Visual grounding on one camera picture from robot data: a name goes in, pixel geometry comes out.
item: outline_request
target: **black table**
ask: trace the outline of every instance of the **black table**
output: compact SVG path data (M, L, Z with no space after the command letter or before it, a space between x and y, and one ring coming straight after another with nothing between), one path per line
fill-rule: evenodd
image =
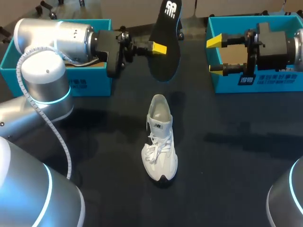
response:
M267 192L303 153L303 93L215 95L203 44L180 44L180 67L169 83L154 80L147 60L137 57L111 97L75 98L72 115L56 125L74 175L82 177L75 181L85 226L269 226ZM165 95L174 117L179 163L167 189L149 180L141 160L154 94ZM41 149L50 140L51 149ZM16 144L65 174L64 152L49 129Z

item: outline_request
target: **insole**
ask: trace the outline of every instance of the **insole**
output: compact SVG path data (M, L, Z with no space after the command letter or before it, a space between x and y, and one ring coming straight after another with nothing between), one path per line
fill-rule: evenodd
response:
M169 81L176 74L180 62L180 47L177 26L182 8L182 0L163 0L150 41L167 47L165 55L148 58L151 74L161 82Z
M170 114L167 111L167 108L167 105L164 103L157 103L151 113L151 117L160 122L169 122Z

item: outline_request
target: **black insole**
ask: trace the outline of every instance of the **black insole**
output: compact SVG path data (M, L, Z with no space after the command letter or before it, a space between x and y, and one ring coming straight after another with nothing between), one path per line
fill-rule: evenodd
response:
M163 0L150 41L167 47L165 55L148 58L151 74L161 82L169 81L176 74L180 62L180 47L177 26L182 8L182 0Z

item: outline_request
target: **white sneaker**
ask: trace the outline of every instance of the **white sneaker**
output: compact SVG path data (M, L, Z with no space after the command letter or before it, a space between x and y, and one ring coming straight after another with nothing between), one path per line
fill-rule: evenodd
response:
M155 95L147 114L148 142L141 155L148 175L155 181L171 180L178 167L174 147L172 115L163 95Z

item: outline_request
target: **blue cardboard box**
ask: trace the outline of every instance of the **blue cardboard box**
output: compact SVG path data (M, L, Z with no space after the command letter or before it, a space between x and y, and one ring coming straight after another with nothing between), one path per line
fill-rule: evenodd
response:
M287 37L293 37L295 32L303 28L303 22L297 15L294 16L247 16L247 17L210 17L208 20L206 40L220 33L244 34L248 29L256 29L257 23L268 22L271 31L285 31ZM209 65L223 64L219 48L206 49ZM220 76L211 73L215 93L244 93L244 92L281 92L303 91L303 72L258 70L253 83L241 83L242 73Z
M76 19L62 21L89 24L93 26L95 32L99 30L111 30L110 19ZM12 39L0 64L0 73L14 97L23 95L16 76L16 65L20 56ZM66 72L73 96L111 95L112 79L107 77L106 63L104 63L103 67L67 67Z

